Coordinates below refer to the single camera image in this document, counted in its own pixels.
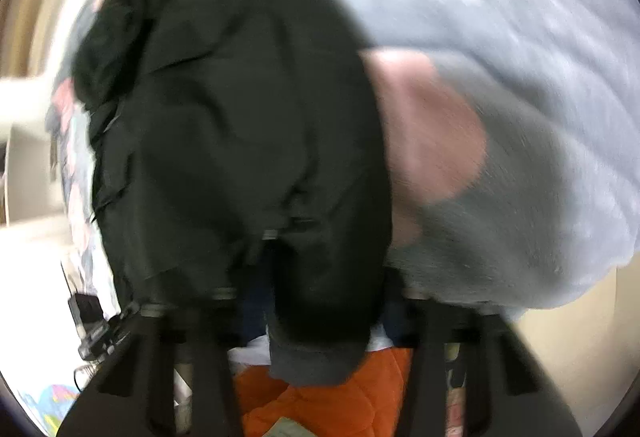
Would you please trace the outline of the orange quilted fabric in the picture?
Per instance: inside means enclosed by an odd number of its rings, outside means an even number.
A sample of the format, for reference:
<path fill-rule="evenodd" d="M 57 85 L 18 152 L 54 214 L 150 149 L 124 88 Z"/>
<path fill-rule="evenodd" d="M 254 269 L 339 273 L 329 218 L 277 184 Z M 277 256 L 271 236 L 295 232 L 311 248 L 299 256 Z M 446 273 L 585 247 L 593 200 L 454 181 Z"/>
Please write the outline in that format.
<path fill-rule="evenodd" d="M 411 351 L 369 353 L 337 386 L 294 387 L 255 365 L 235 376 L 247 436 L 391 436 L 408 379 Z"/>

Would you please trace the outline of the colourful wall map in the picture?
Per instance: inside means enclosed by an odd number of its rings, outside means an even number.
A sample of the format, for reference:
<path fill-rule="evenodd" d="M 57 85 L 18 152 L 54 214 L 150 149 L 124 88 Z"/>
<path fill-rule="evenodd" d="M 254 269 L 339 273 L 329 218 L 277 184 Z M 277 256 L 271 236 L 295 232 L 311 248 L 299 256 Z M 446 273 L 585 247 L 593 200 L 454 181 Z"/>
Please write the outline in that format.
<path fill-rule="evenodd" d="M 78 396 L 79 391 L 73 386 L 50 385 L 36 397 L 20 394 L 18 399 L 40 431 L 55 436 Z"/>

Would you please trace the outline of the black hooded jacket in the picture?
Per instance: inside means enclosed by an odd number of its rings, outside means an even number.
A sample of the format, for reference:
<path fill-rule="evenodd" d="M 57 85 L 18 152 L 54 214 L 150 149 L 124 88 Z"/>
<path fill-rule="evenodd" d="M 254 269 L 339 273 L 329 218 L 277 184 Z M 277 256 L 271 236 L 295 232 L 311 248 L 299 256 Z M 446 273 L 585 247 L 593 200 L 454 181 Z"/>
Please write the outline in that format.
<path fill-rule="evenodd" d="M 104 0 L 72 65 L 121 304 L 235 301 L 294 386 L 354 373 L 384 308 L 390 177 L 337 0 Z"/>

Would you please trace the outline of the grey floral bed blanket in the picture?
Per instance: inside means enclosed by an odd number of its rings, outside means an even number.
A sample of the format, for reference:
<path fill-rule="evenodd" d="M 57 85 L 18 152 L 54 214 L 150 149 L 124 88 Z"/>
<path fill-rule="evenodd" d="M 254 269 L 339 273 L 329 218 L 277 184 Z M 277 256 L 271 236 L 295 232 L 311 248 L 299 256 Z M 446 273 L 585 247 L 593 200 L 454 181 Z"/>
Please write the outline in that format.
<path fill-rule="evenodd" d="M 487 311 L 556 308 L 639 249 L 638 0 L 344 0 L 413 47 L 486 134 L 475 179 L 416 210 L 388 261 Z"/>

